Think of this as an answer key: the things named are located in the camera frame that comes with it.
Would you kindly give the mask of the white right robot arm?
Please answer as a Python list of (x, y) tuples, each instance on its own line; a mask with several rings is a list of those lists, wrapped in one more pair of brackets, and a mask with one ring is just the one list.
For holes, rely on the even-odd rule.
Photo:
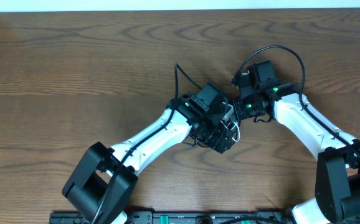
[(315, 196), (291, 209), (295, 223), (360, 223), (360, 140), (310, 105), (291, 83), (273, 72), (237, 72), (238, 119), (267, 114), (287, 127), (317, 161)]

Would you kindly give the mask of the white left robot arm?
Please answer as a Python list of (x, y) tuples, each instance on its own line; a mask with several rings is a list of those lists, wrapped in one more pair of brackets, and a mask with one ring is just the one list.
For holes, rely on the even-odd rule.
[(125, 207), (141, 172), (187, 137), (223, 153), (232, 133), (223, 124), (234, 113), (224, 96), (182, 96), (137, 135), (106, 147), (96, 142), (86, 151), (62, 189), (62, 195), (90, 223), (126, 223)]

